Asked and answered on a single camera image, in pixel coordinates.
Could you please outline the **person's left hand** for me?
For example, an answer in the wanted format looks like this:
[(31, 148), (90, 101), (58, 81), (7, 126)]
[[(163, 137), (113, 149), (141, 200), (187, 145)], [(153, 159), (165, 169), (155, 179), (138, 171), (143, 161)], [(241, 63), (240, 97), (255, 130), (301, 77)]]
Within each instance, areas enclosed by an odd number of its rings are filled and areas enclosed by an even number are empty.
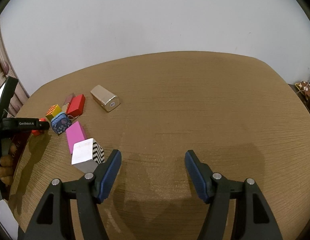
[(13, 183), (15, 164), (14, 157), (16, 154), (16, 145), (11, 144), (7, 155), (0, 158), (0, 180), (6, 185), (11, 186)]

